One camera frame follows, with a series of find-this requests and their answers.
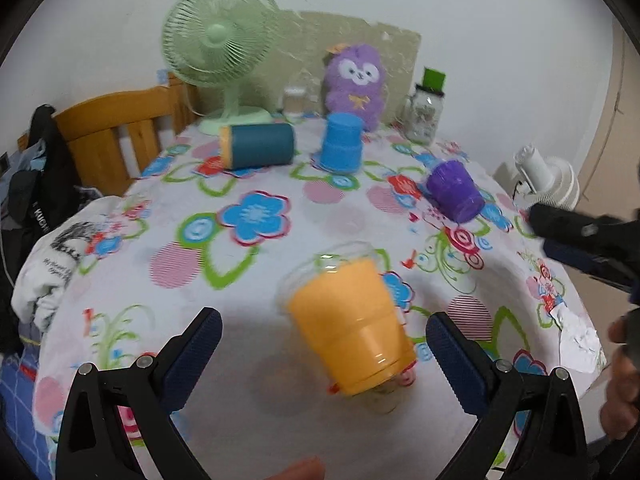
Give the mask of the person right hand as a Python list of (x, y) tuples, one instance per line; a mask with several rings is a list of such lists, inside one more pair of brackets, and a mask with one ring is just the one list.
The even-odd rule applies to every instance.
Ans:
[(605, 402), (600, 408), (600, 423), (605, 434), (622, 440), (636, 426), (639, 409), (639, 371), (627, 356), (628, 315), (621, 316), (608, 329), (608, 338), (618, 344), (611, 362), (611, 376), (605, 389)]

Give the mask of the person left hand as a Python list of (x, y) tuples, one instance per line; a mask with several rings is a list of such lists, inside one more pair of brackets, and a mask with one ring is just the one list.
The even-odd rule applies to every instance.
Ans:
[(311, 457), (289, 466), (266, 480), (323, 480), (324, 478), (326, 478), (326, 467), (318, 457)]

